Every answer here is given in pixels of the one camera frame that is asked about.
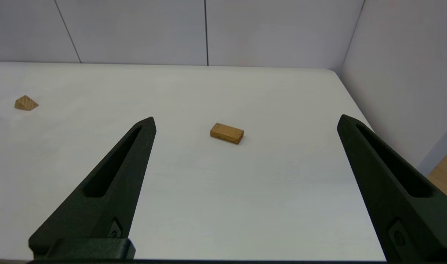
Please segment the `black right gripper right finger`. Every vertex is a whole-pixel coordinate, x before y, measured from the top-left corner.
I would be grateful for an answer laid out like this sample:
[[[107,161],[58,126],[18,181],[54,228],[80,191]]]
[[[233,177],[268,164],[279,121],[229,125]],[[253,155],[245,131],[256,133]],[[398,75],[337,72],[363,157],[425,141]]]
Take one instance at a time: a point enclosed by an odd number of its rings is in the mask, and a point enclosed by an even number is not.
[[[336,130],[386,261],[447,263],[447,195],[358,119]]]

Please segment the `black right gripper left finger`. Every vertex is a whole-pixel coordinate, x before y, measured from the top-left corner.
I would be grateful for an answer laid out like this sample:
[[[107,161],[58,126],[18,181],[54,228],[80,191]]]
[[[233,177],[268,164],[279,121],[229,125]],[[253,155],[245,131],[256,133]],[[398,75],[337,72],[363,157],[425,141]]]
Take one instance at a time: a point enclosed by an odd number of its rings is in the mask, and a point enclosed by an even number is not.
[[[153,117],[137,122],[29,238],[34,254],[61,239],[127,238],[156,134]]]

